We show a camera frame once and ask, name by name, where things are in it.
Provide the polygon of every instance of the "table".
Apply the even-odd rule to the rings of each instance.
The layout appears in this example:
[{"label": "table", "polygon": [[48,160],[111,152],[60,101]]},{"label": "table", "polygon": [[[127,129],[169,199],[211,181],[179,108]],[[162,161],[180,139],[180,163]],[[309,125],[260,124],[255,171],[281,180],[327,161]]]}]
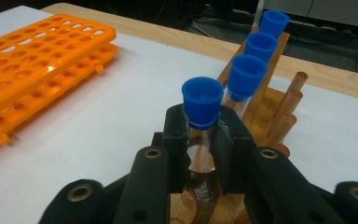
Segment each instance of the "table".
[{"label": "table", "polygon": [[[79,178],[107,185],[125,175],[136,151],[150,144],[153,132],[162,130],[165,109],[181,103],[181,84],[194,76],[217,77],[238,48],[68,4],[43,11],[14,8],[0,15],[0,32],[2,27],[9,30],[13,24],[42,20],[49,16],[45,12],[72,14],[114,26],[119,34],[113,43],[120,53],[106,66],[104,75],[85,82],[17,130],[11,145],[0,147],[0,223],[37,222],[55,194]],[[348,105],[358,106],[358,74],[282,56],[271,87],[284,91],[288,78],[299,68],[310,75],[310,85],[304,90],[310,97],[298,108],[303,123],[287,137],[293,150],[291,160],[310,182],[332,191],[338,181],[358,180],[358,152],[351,150],[355,146],[358,151],[358,110]],[[143,94],[131,95],[131,88],[140,88]],[[323,111],[324,103],[332,108]],[[353,122],[340,115],[347,109],[343,114],[352,115]],[[326,113],[323,118],[337,116],[319,121],[321,115],[313,113],[320,111]],[[356,132],[347,130],[351,125]],[[320,136],[331,127],[339,130],[335,137],[355,139],[337,142]],[[315,139],[320,141],[317,147]]]}]

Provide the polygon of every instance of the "white tabletop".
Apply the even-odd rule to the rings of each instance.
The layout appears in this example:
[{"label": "white tabletop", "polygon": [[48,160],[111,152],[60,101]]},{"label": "white tabletop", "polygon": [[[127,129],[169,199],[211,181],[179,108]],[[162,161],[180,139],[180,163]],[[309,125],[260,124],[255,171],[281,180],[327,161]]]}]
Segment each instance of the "white tabletop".
[{"label": "white tabletop", "polygon": [[[0,35],[50,16],[28,7],[0,14]],[[225,62],[117,34],[118,56],[0,147],[0,223],[36,223],[66,184],[107,185],[130,171],[135,153],[161,132],[166,109],[182,103],[192,77],[217,78]],[[289,81],[270,86],[285,91]],[[358,99],[306,85],[298,122],[285,139],[290,160],[313,184],[333,191],[358,181]]]}]

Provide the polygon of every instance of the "orange tray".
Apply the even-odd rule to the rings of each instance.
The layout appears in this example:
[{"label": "orange tray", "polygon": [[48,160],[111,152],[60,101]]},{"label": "orange tray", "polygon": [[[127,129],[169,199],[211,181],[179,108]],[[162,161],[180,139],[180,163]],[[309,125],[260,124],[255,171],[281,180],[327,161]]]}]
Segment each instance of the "orange tray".
[{"label": "orange tray", "polygon": [[118,53],[109,44],[115,37],[110,27],[66,15],[0,37],[0,145],[80,80],[101,73]]}]

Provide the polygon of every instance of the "blue test tube cap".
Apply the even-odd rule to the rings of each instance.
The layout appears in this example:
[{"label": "blue test tube cap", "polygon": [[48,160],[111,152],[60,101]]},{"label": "blue test tube cap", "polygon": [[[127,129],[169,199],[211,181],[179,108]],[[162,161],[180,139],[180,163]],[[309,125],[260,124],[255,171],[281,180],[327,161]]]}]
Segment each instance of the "blue test tube cap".
[{"label": "blue test tube cap", "polygon": [[208,130],[214,125],[223,92],[222,84],[210,77],[193,77],[183,84],[184,110],[190,127]]},{"label": "blue test tube cap", "polygon": [[266,33],[251,33],[246,38],[243,54],[255,56],[268,63],[278,47],[278,40]]},{"label": "blue test tube cap", "polygon": [[258,30],[261,33],[267,33],[278,38],[289,21],[290,18],[280,11],[267,10],[263,14]]},{"label": "blue test tube cap", "polygon": [[267,71],[267,64],[255,56],[242,54],[234,57],[227,81],[230,98],[241,102],[251,97]]}]

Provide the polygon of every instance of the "floor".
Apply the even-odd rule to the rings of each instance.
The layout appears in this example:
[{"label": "floor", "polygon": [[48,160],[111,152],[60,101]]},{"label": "floor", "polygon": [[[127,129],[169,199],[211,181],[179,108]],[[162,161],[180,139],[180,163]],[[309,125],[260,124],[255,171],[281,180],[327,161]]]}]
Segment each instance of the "floor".
[{"label": "floor", "polygon": [[[235,11],[232,22],[219,19],[211,7],[205,7],[186,27],[192,33],[240,44],[250,33],[254,16]],[[358,35],[349,30],[337,31],[316,27],[292,18],[286,27],[290,39],[284,55],[357,72]]]}]

